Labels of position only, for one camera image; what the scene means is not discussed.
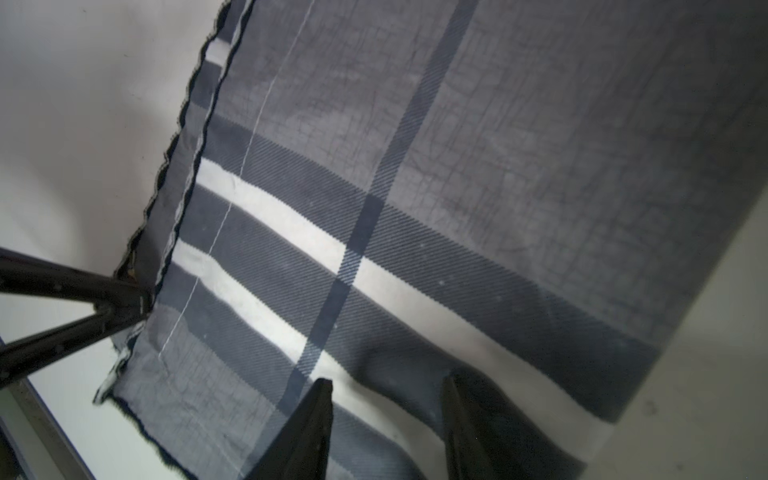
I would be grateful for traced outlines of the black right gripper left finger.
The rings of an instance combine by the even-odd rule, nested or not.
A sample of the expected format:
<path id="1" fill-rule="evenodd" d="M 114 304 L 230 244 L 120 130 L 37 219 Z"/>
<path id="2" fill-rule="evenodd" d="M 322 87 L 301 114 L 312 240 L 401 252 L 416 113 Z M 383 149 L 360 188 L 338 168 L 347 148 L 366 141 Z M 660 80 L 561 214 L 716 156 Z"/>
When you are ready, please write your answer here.
<path id="1" fill-rule="evenodd" d="M 326 478 L 333 382 L 316 380 L 246 479 Z"/>

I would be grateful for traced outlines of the grey plaid pillowcase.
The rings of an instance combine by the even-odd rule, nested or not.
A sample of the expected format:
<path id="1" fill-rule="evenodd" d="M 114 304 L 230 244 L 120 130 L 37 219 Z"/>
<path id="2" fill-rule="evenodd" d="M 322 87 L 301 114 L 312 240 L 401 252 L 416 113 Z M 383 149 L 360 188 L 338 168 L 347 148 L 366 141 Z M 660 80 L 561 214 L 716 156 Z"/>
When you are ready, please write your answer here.
<path id="1" fill-rule="evenodd" d="M 118 273 L 96 394 L 242 479 L 313 382 L 331 479 L 597 456 L 767 178 L 763 1 L 227 1 Z"/>

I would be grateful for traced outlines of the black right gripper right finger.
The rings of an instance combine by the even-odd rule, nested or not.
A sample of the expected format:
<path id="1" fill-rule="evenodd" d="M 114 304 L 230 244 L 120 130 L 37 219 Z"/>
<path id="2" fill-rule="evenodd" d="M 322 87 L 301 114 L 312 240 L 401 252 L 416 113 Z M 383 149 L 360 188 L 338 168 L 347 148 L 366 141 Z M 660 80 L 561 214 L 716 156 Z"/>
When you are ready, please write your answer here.
<path id="1" fill-rule="evenodd" d="M 515 479 L 504 442 L 485 422 L 482 409 L 458 377 L 441 386 L 445 455 L 450 479 Z"/>

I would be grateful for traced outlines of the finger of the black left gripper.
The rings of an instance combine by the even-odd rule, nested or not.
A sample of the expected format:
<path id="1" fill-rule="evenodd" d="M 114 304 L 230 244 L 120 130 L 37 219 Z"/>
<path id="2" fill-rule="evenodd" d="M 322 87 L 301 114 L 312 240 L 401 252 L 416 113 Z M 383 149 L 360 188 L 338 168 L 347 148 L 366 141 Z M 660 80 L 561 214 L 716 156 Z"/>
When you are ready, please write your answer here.
<path id="1" fill-rule="evenodd" d="M 147 318 L 147 310 L 106 306 L 93 315 L 1 347 L 1 388 Z"/>
<path id="2" fill-rule="evenodd" d="M 112 277 L 1 249 L 1 292 L 135 308 L 147 312 L 150 292 Z"/>

